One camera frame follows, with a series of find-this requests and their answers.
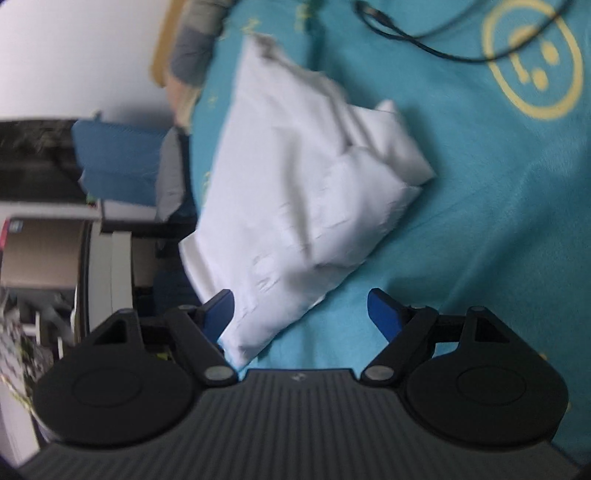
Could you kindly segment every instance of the black cable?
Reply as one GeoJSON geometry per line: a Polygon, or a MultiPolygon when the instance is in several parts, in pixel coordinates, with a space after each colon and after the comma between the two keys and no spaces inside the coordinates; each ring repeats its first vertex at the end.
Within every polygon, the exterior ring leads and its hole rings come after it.
{"type": "Polygon", "coordinates": [[[431,55],[435,55],[441,59],[456,61],[460,63],[488,63],[490,61],[497,61],[504,58],[507,58],[509,55],[520,51],[522,48],[525,48],[531,42],[533,42],[542,32],[544,32],[550,25],[552,25],[558,17],[564,15],[567,10],[571,7],[574,3],[574,0],[564,0],[560,7],[554,12],[552,17],[548,18],[546,21],[540,24],[540,26],[536,29],[536,31],[524,41],[522,41],[519,45],[507,48],[506,50],[502,50],[500,53],[492,56],[492,57],[461,57],[457,55],[452,55],[449,53],[445,53],[439,50],[435,50],[420,40],[417,37],[413,37],[412,35],[407,34],[404,30],[398,28],[389,16],[387,16],[384,12],[377,10],[370,6],[367,2],[363,0],[356,0],[355,1],[355,13],[359,17],[359,19],[367,25],[373,32],[381,35],[382,37],[389,38],[390,40],[400,40],[400,41],[407,41],[412,43],[413,45],[417,46],[418,48],[430,53],[431,55]],[[373,18],[377,23],[382,25],[385,28],[389,28],[390,30],[395,31],[398,35],[394,35],[379,28],[374,27],[367,19],[367,17],[373,18]]]}
{"type": "MultiPolygon", "coordinates": [[[[489,0],[476,0],[475,2],[470,4],[463,12],[457,14],[455,17],[453,17],[448,22],[445,22],[443,25],[439,25],[438,27],[435,27],[432,30],[429,30],[425,33],[421,33],[419,35],[413,35],[413,37],[416,40],[425,40],[426,38],[430,38],[430,37],[434,37],[435,35],[439,35],[440,33],[443,33],[446,30],[453,28],[456,24],[460,23],[462,20],[464,20],[465,18],[472,15],[482,5],[484,5],[488,2],[489,2],[489,0]]],[[[406,38],[404,38],[400,35],[392,35],[389,38],[392,40],[406,41],[406,38]]]]}

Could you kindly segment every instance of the gray pillow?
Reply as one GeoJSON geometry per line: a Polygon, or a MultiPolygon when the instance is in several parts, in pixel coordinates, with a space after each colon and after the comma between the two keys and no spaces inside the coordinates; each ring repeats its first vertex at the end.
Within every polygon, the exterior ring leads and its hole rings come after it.
{"type": "Polygon", "coordinates": [[[156,218],[166,222],[183,204],[185,181],[183,152],[178,132],[171,128],[160,147],[160,168],[156,179],[156,218]]]}

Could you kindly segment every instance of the folded white towel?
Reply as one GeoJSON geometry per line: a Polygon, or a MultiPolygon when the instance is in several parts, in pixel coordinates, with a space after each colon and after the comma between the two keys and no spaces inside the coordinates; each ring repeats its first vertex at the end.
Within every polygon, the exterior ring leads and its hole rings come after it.
{"type": "Polygon", "coordinates": [[[195,233],[180,245],[202,301],[229,288],[220,337],[237,368],[336,288],[433,171],[391,101],[348,105],[268,36],[245,37],[195,233]]]}

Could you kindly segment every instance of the cardboard box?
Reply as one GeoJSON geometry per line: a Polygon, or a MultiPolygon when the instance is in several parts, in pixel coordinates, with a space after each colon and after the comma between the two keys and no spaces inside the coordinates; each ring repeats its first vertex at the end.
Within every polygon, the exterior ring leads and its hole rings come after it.
{"type": "Polygon", "coordinates": [[[11,220],[0,286],[74,290],[80,271],[84,224],[85,220],[11,220]]]}

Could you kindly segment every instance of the teal bedsheet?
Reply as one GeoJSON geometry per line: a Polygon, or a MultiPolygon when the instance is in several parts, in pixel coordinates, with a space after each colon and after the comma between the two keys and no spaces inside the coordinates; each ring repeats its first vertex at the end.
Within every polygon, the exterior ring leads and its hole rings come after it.
{"type": "MultiPolygon", "coordinates": [[[[470,1],[375,0],[374,6],[420,32],[470,1]]],[[[462,55],[498,50],[556,3],[491,1],[432,45],[462,55]]],[[[253,30],[275,35],[295,61],[326,72],[354,104],[393,99],[438,177],[368,261],[251,367],[359,372],[385,345],[366,312],[374,287],[444,313],[486,305],[566,379],[571,408],[556,442],[590,461],[590,2],[579,0],[513,59],[471,66],[378,37],[343,0],[242,0],[227,20],[194,112],[191,175],[198,201],[242,36],[253,30]]]]}

